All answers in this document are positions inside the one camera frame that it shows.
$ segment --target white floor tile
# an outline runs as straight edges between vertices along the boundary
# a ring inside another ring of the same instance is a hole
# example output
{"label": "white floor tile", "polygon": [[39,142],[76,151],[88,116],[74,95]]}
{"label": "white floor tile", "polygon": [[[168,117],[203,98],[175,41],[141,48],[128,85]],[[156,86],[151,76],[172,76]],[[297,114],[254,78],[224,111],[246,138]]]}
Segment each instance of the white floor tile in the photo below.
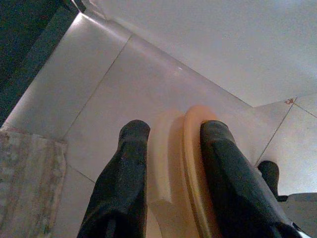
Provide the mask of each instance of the white floor tile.
{"label": "white floor tile", "polygon": [[61,139],[129,37],[79,14],[5,124]]}
{"label": "white floor tile", "polygon": [[183,64],[133,36],[66,136],[67,161],[96,181],[116,151],[122,126],[132,119],[151,125],[167,109],[210,106],[228,124],[253,163],[289,110],[281,102],[251,108]]}
{"label": "white floor tile", "polygon": [[296,104],[317,117],[317,94],[297,98]]}
{"label": "white floor tile", "polygon": [[279,195],[317,192],[316,141],[317,118],[294,105],[261,157],[279,167]]}
{"label": "white floor tile", "polygon": [[84,218],[95,184],[67,167],[53,238],[75,238]]}

